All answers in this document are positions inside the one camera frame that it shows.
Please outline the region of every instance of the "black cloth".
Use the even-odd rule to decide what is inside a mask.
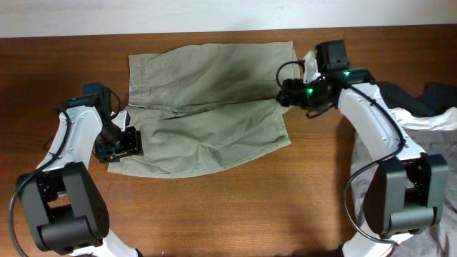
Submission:
[[[417,98],[390,82],[379,82],[378,86],[387,107],[405,109],[415,117],[432,117],[457,107],[457,86],[429,84]]]

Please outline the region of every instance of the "khaki shorts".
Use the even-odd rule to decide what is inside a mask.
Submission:
[[[290,144],[274,99],[278,67],[296,60],[292,42],[205,44],[130,56],[126,110],[143,156],[108,171],[185,178],[232,168]],[[298,78],[286,66],[280,79]]]

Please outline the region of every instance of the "white wall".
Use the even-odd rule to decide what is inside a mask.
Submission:
[[[443,23],[456,0],[0,0],[0,37]]]

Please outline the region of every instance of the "brown wooden surface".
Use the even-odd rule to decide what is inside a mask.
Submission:
[[[140,34],[0,39],[0,256],[14,256],[6,225],[16,177],[45,156],[57,129],[53,110],[100,81],[126,105],[129,54],[189,44],[293,41],[303,56],[321,42],[345,39],[354,67],[419,95],[426,82],[457,84],[457,26],[304,29],[201,34]],[[353,128],[337,111],[315,120],[294,109],[284,116],[290,146],[229,171],[186,179],[90,173],[110,212],[111,228],[145,256],[273,256],[331,250],[353,235],[341,207]],[[30,256],[37,250],[20,204],[16,231]]]

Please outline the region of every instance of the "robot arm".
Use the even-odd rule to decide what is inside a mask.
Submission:
[[[308,109],[308,117],[339,109],[377,160],[372,166],[378,164],[363,199],[360,228],[347,211],[358,233],[344,244],[343,254],[386,256],[393,244],[440,221],[447,163],[442,155],[427,155],[390,116],[372,75],[351,69],[342,40],[317,45],[316,55],[310,51],[305,56],[304,68],[303,80],[286,79],[276,99],[283,106]]]
[[[35,244],[42,251],[61,255],[139,256],[109,229],[108,209],[88,169],[94,146],[100,162],[141,155],[140,132],[126,128],[126,111],[113,119],[111,91],[98,83],[85,85],[84,96],[65,101],[64,109],[51,148],[39,167],[53,156],[57,159],[19,194]],[[62,144],[63,150],[55,156]],[[18,184],[25,177],[20,177]],[[51,208],[49,202],[62,196],[68,196],[70,204]]]

